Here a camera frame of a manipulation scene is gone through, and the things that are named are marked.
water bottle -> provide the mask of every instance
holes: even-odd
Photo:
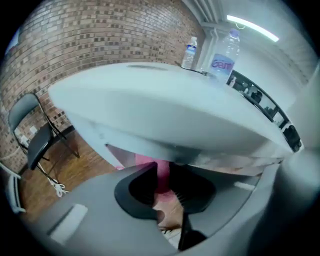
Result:
[[[240,51],[239,31],[231,29],[216,46],[209,73],[220,83],[226,84]]]
[[[197,50],[197,38],[195,36],[191,37],[191,40],[186,45],[186,50],[184,52],[184,57],[182,60],[181,67],[190,70]]]

gray plastic surface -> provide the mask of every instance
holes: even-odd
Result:
[[[320,192],[320,152],[301,150],[280,165],[263,218],[253,235],[250,252],[258,254],[311,207]]]
[[[48,233],[73,204],[82,204],[88,207],[88,213],[66,243],[70,252],[98,256],[175,255],[177,251],[159,232],[156,221],[129,216],[114,198],[114,188],[118,181],[147,165],[126,168],[85,181],[46,211],[36,222],[37,228]],[[269,200],[278,166],[267,167],[259,182],[256,177],[197,171],[207,179],[214,179],[218,195],[212,204],[215,200],[218,203],[210,205],[202,213],[191,214],[190,222],[194,230],[205,235],[215,235],[179,254],[245,255],[250,235]],[[257,186],[252,192],[234,187],[235,181]]]
[[[215,235],[180,252],[180,256],[245,256],[251,236],[263,216],[273,191],[279,164],[267,166],[243,207]]]
[[[205,211],[190,214],[189,220],[194,230],[210,237],[238,212],[252,193],[251,190],[236,187],[235,182],[255,186],[259,178],[201,169],[197,169],[196,174],[213,182],[216,194]]]
[[[148,164],[91,178],[49,208],[36,222],[47,233],[72,207],[88,208],[83,221],[66,247],[77,255],[95,256],[163,256],[174,254],[175,248],[158,230],[157,222],[133,218],[115,200],[114,189],[119,180]]]

black plastic part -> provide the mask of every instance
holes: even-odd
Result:
[[[157,185],[157,164],[154,162],[122,179],[114,189],[114,196],[120,207],[132,217],[157,220],[157,211],[152,209]],[[173,163],[170,164],[169,187],[186,214],[203,212],[216,192],[211,181]]]
[[[35,134],[28,146],[27,161],[30,170],[34,170],[44,156],[46,151],[53,144],[53,133],[49,123],[42,126]]]
[[[158,182],[157,166],[157,163],[153,162],[122,179],[115,186],[115,200],[134,218],[157,220],[157,211],[152,209]]]
[[[188,218],[188,214],[183,214],[183,222],[181,229],[181,237],[178,245],[179,251],[187,250],[202,241],[206,240],[207,237],[197,230],[193,230]]]
[[[216,188],[211,181],[174,163],[170,163],[169,186],[178,197],[186,214],[203,212],[216,194]]]

fluorescent light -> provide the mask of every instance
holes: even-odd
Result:
[[[265,35],[266,37],[270,38],[274,42],[277,42],[279,40],[278,37],[276,37],[274,34],[270,33],[268,30],[265,30],[264,28],[262,28],[262,27],[260,27],[260,26],[258,26],[256,24],[253,24],[250,21],[244,20],[242,18],[237,18],[237,17],[231,16],[231,15],[227,15],[226,18],[229,21],[245,25],[245,26],[247,26],[249,28],[252,28],[253,30],[258,31],[261,34]]]

white wall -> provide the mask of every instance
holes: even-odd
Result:
[[[297,82],[284,68],[245,43],[240,45],[234,70],[261,87],[283,111],[294,103],[300,92]]]
[[[204,39],[204,42],[203,42],[203,45],[201,48],[200,57],[199,57],[198,62],[196,64],[195,69],[197,71],[200,71],[201,68],[203,69],[204,68],[203,63],[207,63],[209,61],[208,60],[208,58],[209,58],[208,52],[211,51],[212,44],[214,43],[213,36],[211,35],[211,33],[206,30],[204,32],[206,33],[206,36],[205,36],[205,39]]]
[[[309,84],[287,110],[305,148],[320,148],[320,64]]]

